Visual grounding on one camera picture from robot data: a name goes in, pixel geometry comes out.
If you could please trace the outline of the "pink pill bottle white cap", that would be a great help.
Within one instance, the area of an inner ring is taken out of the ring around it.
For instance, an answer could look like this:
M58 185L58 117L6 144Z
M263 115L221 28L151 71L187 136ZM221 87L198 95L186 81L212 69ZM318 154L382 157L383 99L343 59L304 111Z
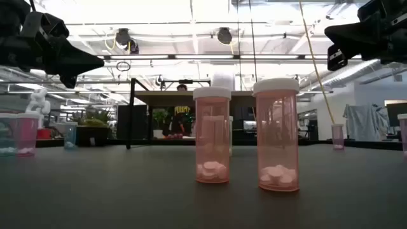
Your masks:
M16 145L17 156L32 156L36 149L38 114L17 114Z
M332 142L334 149L344 149L343 124L332 124Z
M407 160L407 113L399 114L397 116L399 120L399 127L401 131L401 141L403 145L404 159Z

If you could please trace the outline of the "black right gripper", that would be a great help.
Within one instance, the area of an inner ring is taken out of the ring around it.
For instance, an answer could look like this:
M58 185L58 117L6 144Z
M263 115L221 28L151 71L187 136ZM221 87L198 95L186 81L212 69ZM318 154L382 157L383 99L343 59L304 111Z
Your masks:
M374 22L334 25L324 33L334 43L328 48L329 71L345 67L356 55L363 60L379 57L381 64L407 64L407 21L382 21L380 26Z

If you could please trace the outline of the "orange pill bottle white cap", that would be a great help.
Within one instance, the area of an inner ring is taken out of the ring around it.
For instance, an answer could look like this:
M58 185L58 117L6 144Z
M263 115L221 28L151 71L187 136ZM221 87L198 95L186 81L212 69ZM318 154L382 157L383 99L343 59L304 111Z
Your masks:
M254 84L258 184L264 190L298 191L298 122L296 96L299 83L272 78Z
M193 91L195 101L196 180L227 183L230 179L231 91L202 87Z

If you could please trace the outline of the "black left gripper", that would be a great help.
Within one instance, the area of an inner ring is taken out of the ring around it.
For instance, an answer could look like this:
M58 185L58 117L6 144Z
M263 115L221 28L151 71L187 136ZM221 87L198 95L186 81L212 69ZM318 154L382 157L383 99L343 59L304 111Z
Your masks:
M65 37L50 37L40 27L34 35L17 34L11 27L0 27L0 66L23 71L44 70L58 75L66 88L75 88L80 74L104 66L104 61L74 47Z

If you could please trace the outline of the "white robot figure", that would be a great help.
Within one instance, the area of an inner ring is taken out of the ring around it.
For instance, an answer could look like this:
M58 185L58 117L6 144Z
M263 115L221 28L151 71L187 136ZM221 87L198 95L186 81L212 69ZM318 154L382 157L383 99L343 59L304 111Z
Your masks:
M46 100L48 91L45 88L35 89L30 95L30 102L26 107L25 112L29 114L38 115L38 129L42 129L44 126L44 117L48 115L51 110L51 104Z

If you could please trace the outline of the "person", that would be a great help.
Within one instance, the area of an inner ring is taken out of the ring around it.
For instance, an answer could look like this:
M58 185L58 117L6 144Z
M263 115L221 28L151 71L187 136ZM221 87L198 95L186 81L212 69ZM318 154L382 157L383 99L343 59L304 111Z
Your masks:
M171 132L190 136L192 133L193 113L195 109L189 106L175 106L171 121Z

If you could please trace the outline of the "dark monitor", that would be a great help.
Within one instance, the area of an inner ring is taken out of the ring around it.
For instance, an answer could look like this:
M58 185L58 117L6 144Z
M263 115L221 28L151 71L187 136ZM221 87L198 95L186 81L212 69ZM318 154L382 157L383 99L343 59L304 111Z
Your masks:
M397 116L407 114L407 103L388 104L386 108L389 116L389 125L391 127L398 127L399 120Z

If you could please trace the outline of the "blue pill bottle white cap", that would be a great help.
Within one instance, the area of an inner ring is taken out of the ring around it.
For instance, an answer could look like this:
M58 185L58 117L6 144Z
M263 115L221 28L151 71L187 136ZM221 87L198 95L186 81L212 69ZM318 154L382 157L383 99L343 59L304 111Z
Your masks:
M77 122L67 122L65 124L65 134L64 134L64 148L65 149L75 149L76 148L76 131Z

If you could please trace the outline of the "wooden shelf with black legs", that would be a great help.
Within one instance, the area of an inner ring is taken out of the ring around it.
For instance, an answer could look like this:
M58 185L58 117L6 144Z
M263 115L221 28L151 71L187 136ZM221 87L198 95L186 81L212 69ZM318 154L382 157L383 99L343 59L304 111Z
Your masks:
M172 107L172 106L195 106L192 92L176 91L136 91L135 86L142 85L139 80L132 78L130 80L130 102L127 105L128 127L125 138L125 146L130 149L132 145L185 145L194 144L194 140L165 140L153 138L153 116L154 108ZM144 119L147 124L139 126L135 123L137 116L134 113L134 100L139 99L147 104L148 114Z

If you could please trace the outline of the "green plant in white pot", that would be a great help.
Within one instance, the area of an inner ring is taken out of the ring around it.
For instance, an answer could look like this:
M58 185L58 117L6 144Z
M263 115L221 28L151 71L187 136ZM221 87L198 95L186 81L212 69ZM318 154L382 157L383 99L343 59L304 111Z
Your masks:
M168 116L168 111L164 108L153 109L153 137L156 139L163 139L163 130L165 128L165 120Z

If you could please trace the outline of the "white column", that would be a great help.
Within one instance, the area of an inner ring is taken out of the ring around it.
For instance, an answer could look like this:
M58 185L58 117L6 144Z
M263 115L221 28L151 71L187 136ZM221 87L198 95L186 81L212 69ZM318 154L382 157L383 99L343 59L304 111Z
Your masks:
M212 87L223 87L231 91L235 89L235 75L228 72L215 72L211 78Z

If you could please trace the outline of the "grey cloth cover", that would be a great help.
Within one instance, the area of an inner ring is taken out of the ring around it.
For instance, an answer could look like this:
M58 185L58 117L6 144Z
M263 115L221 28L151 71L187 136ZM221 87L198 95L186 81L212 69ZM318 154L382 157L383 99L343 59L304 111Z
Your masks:
M390 127L387 109L376 104L347 104L343 117L346 119L348 137L356 141L382 141Z

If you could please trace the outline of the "silver ventilation duct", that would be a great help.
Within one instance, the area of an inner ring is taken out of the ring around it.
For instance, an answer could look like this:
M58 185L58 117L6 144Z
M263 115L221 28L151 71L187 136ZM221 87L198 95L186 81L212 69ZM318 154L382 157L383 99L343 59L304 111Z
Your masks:
M349 80L352 81L356 78L360 78L366 74L372 73L382 68L382 64L379 60L369 60L362 62L354 66L345 66L342 69L339 69L321 79L322 86L333 87L341 83L346 83ZM316 82L314 85L310 86L309 90L316 90L320 88L321 85L319 82Z

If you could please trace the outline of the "teal pill bottle white cap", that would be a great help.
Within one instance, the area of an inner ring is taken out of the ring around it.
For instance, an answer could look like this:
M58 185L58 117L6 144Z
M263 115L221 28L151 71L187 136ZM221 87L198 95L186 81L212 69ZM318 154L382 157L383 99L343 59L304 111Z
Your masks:
M16 154L17 147L14 133L16 126L16 114L0 113L0 156Z

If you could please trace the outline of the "potted succulent plant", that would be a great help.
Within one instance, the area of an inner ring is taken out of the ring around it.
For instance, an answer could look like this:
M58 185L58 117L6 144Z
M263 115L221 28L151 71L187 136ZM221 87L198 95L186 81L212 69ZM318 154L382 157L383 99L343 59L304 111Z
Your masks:
M111 133L108 124L110 120L109 111L92 107L74 113L71 121L78 123L76 145L79 147L105 146Z

